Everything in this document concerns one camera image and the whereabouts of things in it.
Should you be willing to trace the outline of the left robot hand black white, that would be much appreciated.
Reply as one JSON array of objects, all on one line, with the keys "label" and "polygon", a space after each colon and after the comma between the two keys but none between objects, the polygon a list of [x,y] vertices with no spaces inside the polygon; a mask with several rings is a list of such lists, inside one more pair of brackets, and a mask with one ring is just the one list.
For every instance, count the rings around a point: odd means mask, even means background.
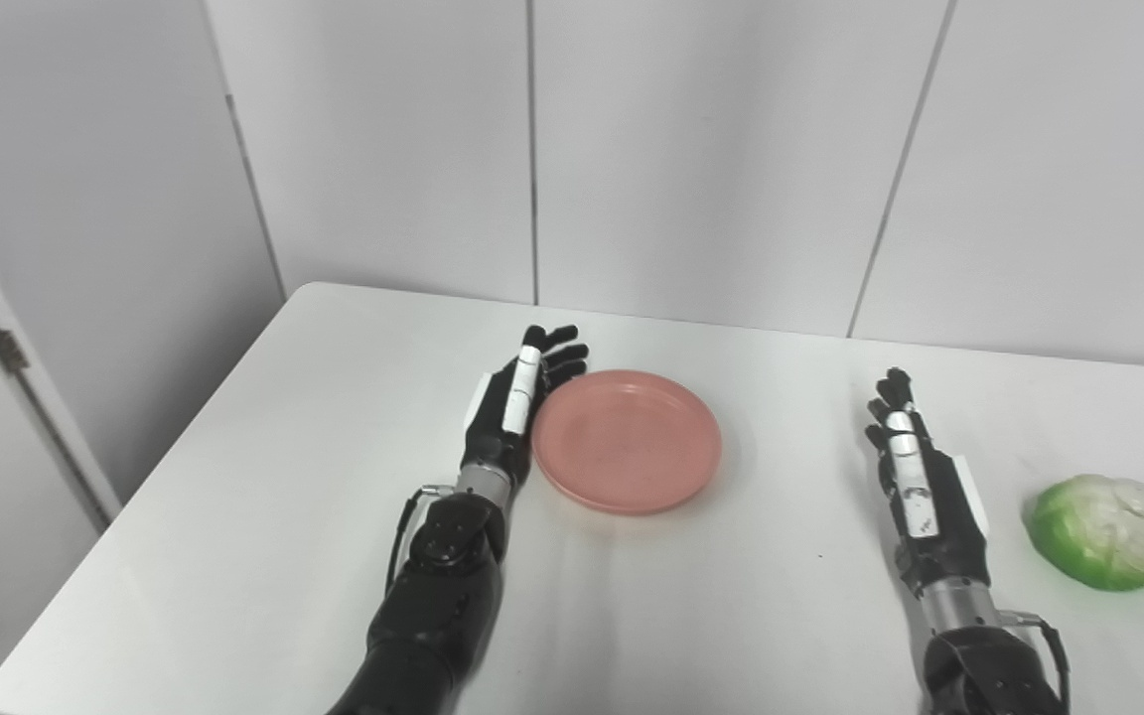
[{"label": "left robot hand black white", "polygon": [[558,329],[529,326],[518,352],[483,381],[480,399],[464,426],[460,466],[492,468],[514,485],[525,483],[537,412],[555,389],[587,370],[589,345],[578,341],[575,325]]}]

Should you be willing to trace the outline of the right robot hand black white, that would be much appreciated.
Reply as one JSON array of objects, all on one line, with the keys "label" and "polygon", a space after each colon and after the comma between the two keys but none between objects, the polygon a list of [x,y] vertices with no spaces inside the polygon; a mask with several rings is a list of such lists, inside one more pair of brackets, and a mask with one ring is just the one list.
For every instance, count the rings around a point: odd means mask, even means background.
[{"label": "right robot hand black white", "polygon": [[867,404],[864,429],[877,453],[877,484],[885,494],[898,546],[895,566],[913,596],[948,579],[990,587],[988,540],[976,519],[956,463],[937,448],[917,411],[906,371],[890,367]]}]

